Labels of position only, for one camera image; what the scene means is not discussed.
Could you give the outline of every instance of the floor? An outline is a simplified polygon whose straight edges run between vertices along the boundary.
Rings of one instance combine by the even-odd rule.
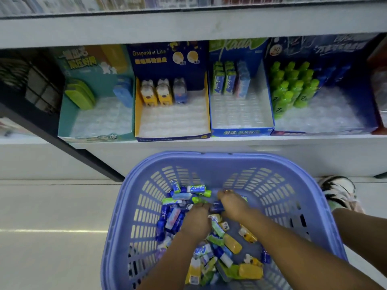
[[[387,181],[353,181],[367,214],[387,218]],[[109,180],[0,180],[2,289],[100,289],[101,255],[119,188]],[[387,289],[387,278],[351,250],[347,254]]]

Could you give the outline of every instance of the forearm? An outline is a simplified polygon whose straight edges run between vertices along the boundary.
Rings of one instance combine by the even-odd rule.
[[[382,289],[365,274],[255,209],[240,222],[272,256],[294,290]]]
[[[171,246],[138,290],[182,290],[196,246],[196,241],[190,235],[177,233]]]

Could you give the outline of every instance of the leg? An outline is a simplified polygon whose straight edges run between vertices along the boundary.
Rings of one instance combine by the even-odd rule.
[[[387,277],[387,219],[346,208],[332,214],[343,243]]]
[[[387,277],[387,219],[364,214],[348,178],[330,176],[319,184],[343,243]]]

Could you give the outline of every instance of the sneaker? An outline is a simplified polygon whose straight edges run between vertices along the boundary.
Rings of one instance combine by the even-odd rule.
[[[356,197],[356,188],[351,180],[344,176],[329,176],[318,182],[325,194],[331,211],[347,208],[358,213],[365,213]]]

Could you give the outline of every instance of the basket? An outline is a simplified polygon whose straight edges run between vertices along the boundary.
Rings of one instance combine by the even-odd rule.
[[[156,223],[173,179],[180,185],[205,184],[213,197],[221,188],[233,189],[276,223],[347,260],[321,189],[293,162],[260,153],[164,152],[139,163],[121,186],[102,257],[102,289],[136,289],[156,264]],[[243,246],[235,262],[242,262],[245,253],[259,257],[261,245],[247,244],[234,227],[230,235]],[[225,284],[206,287],[225,289]],[[274,261],[265,264],[263,279],[232,281],[227,287],[291,289]]]

